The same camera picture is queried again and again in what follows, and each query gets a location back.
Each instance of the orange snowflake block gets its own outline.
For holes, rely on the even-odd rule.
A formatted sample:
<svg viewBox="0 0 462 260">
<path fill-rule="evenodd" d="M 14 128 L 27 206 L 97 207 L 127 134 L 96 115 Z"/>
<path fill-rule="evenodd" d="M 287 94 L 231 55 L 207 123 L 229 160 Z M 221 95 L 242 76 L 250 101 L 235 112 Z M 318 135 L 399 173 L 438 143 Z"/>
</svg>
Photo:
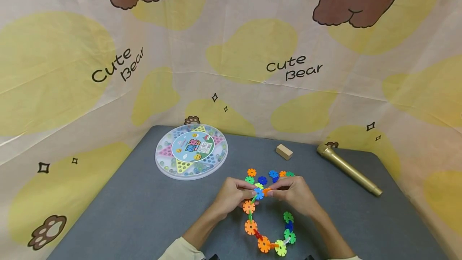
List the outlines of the orange snowflake block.
<svg viewBox="0 0 462 260">
<path fill-rule="evenodd" d="M 246 223 L 244 224 L 244 229 L 249 235 L 255 235 L 257 232 L 257 223 L 252 220 L 252 223 L 250 223 L 250 220 L 247 220 Z"/>
<path fill-rule="evenodd" d="M 247 170 L 247 175 L 251 177 L 255 177 L 257 175 L 257 171 L 255 169 L 248 169 Z"/>
<path fill-rule="evenodd" d="M 271 188 L 266 188 L 263 190 L 263 195 L 265 195 L 265 197 L 267 197 L 267 194 L 269 191 L 271 190 Z"/>
<path fill-rule="evenodd" d="M 250 211 L 255 212 L 255 204 L 252 203 L 252 201 L 246 201 L 244 202 L 244 205 L 242 205 L 242 209 L 246 214 L 250 214 Z"/>
<path fill-rule="evenodd" d="M 268 240 L 267 236 L 263 236 L 263 238 L 258 239 L 258 248 L 263 253 L 268 253 L 271 249 L 271 242 Z"/>
</svg>

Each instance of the plastic toy piece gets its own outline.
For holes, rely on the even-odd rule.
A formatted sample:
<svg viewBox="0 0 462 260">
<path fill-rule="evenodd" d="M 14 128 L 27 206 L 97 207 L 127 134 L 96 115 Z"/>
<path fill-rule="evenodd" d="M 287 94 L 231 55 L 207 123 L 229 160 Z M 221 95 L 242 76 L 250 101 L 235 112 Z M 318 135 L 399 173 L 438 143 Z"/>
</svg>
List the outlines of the plastic toy piece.
<svg viewBox="0 0 462 260">
<path fill-rule="evenodd" d="M 257 230 L 257 229 L 254 229 L 253 231 L 255 232 L 255 237 L 256 237 L 257 239 L 263 239 L 263 236 L 262 236 L 260 233 L 258 233 L 258 230 Z"/>
<path fill-rule="evenodd" d="M 247 183 L 249 183 L 249 184 L 255 183 L 255 179 L 254 179 L 253 177 L 250 177 L 250 176 L 247 176 L 247 177 L 245 178 L 245 181 L 246 181 Z"/>
<path fill-rule="evenodd" d="M 295 233 L 290 232 L 289 229 L 284 230 L 284 238 L 289 239 L 290 244 L 295 244 L 295 241 L 297 241 L 297 238 L 295 237 Z"/>
<path fill-rule="evenodd" d="M 182 162 L 178 159 L 175 159 L 176 160 L 176 171 L 181 174 L 182 172 L 186 171 L 186 169 L 188 169 L 193 163 L 186 163 L 186 162 Z"/>
<path fill-rule="evenodd" d="M 255 177 L 257 175 L 257 171 L 255 171 L 255 169 L 248 169 L 247 170 L 247 175 L 249 175 L 251 177 Z"/>
<path fill-rule="evenodd" d="M 276 153 L 278 153 L 281 157 L 283 157 L 286 160 L 290 160 L 290 158 L 294 154 L 291 150 L 286 148 L 283 144 L 280 144 L 279 146 L 276 147 Z"/>
<path fill-rule="evenodd" d="M 274 170 L 271 170 L 268 175 L 271 177 L 271 178 L 279 178 L 279 173 L 274 171 Z"/>
<path fill-rule="evenodd" d="M 266 179 L 266 177 L 261 176 L 258 178 L 258 182 L 262 185 L 266 185 L 268 183 L 268 180 Z"/>
<path fill-rule="evenodd" d="M 255 235 L 255 232 L 258 231 L 257 223 L 255 221 L 252 221 L 252 223 L 250 223 L 250 220 L 247 220 L 244 224 L 244 229 L 247 232 L 247 234 Z"/>
<path fill-rule="evenodd" d="M 260 188 L 255 188 L 254 190 L 257 192 L 256 199 L 257 200 L 263 199 L 263 197 L 265 196 L 265 195 L 263 195 L 263 190 L 261 190 Z"/>
<path fill-rule="evenodd" d="M 279 245 L 279 247 L 274 248 L 274 250 L 276 250 L 276 253 L 281 257 L 286 256 L 286 254 L 288 253 L 288 249 L 284 242 L 282 240 L 276 240 L 275 243 Z"/>
<path fill-rule="evenodd" d="M 198 126 L 197 128 L 195 128 L 195 129 L 193 129 L 193 130 L 198 130 L 198 131 L 200 131 L 200 132 L 206 132 L 204 126 Z"/>
<path fill-rule="evenodd" d="M 286 229 L 289 229 L 290 232 L 294 230 L 294 223 L 291 220 L 286 224 Z"/>
<path fill-rule="evenodd" d="M 284 220 L 286 221 L 286 223 L 289 223 L 289 221 L 292 221 L 292 223 L 294 223 L 294 217 L 290 212 L 287 211 L 284 212 Z"/>
<path fill-rule="evenodd" d="M 255 212 L 255 204 L 250 201 L 244 202 L 244 205 L 242 205 L 242 208 L 244 212 L 246 212 L 246 214 L 249 214 L 250 212 L 252 213 Z"/>
<path fill-rule="evenodd" d="M 268 240 L 267 236 L 263 236 L 262 238 L 258 239 L 258 248 L 263 253 L 269 252 L 269 250 L 271 249 L 271 242 L 270 240 Z"/>
<path fill-rule="evenodd" d="M 267 193 L 271 190 L 271 188 L 266 188 L 263 190 L 263 195 L 265 195 L 265 197 L 267 197 Z"/>
</svg>

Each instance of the finger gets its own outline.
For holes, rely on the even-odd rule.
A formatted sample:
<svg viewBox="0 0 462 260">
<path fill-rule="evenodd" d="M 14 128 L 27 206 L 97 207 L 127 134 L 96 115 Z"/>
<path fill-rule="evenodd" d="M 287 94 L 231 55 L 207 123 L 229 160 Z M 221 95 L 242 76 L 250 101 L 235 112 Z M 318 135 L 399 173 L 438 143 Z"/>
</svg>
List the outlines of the finger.
<svg viewBox="0 0 462 260">
<path fill-rule="evenodd" d="M 256 194 L 257 192 L 255 192 L 254 190 L 243 190 L 241 200 L 252 199 Z"/>
<path fill-rule="evenodd" d="M 237 188 L 244 188 L 244 189 L 248 189 L 248 190 L 253 190 L 253 189 L 256 188 L 255 185 L 247 183 L 246 181 L 235 179 L 235 178 L 232 178 L 232 180 L 236 184 Z"/>
<path fill-rule="evenodd" d="M 271 190 L 277 190 L 280 187 L 290 187 L 293 183 L 294 177 L 282 177 L 268 188 L 270 188 Z"/>
<path fill-rule="evenodd" d="M 273 197 L 274 199 L 285 200 L 287 192 L 288 191 L 270 190 L 267 192 L 267 195 L 268 197 Z"/>
</svg>

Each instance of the sparkle symbol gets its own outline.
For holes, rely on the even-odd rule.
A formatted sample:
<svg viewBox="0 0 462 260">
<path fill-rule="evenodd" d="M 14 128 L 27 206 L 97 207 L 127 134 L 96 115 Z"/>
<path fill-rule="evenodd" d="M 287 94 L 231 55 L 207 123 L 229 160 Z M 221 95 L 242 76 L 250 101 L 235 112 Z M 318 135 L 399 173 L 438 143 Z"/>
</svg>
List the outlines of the sparkle symbol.
<svg viewBox="0 0 462 260">
<path fill-rule="evenodd" d="M 40 162 L 40 163 L 38 163 L 38 171 L 37 171 L 37 173 L 48 174 L 49 173 L 49 167 L 50 167 L 50 164 Z"/>
<path fill-rule="evenodd" d="M 371 124 L 368 124 L 368 125 L 367 125 L 367 130 L 366 130 L 366 132 L 368 132 L 369 130 L 372 130 L 372 129 L 374 129 L 374 128 L 375 128 L 375 122 L 373 122 L 373 123 L 371 123 Z"/>
</svg>

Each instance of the yellow circle pattern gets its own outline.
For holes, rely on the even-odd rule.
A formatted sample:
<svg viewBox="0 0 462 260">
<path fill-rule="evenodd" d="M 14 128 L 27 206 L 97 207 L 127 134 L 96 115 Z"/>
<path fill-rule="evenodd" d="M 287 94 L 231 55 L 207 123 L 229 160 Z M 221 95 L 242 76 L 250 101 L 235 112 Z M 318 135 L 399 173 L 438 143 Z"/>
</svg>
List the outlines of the yellow circle pattern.
<svg viewBox="0 0 462 260">
<path fill-rule="evenodd" d="M 99 23 L 70 12 L 22 17 L 0 31 L 0 135 L 15 136 L 63 126 L 91 109 L 109 80 L 115 47 Z"/>
<path fill-rule="evenodd" d="M 64 215 L 66 226 L 55 246 L 130 154 L 131 148 L 115 142 L 51 163 L 49 173 L 37 173 L 16 195 L 8 214 L 13 240 L 26 246 L 31 233 L 51 215 Z"/>
</svg>

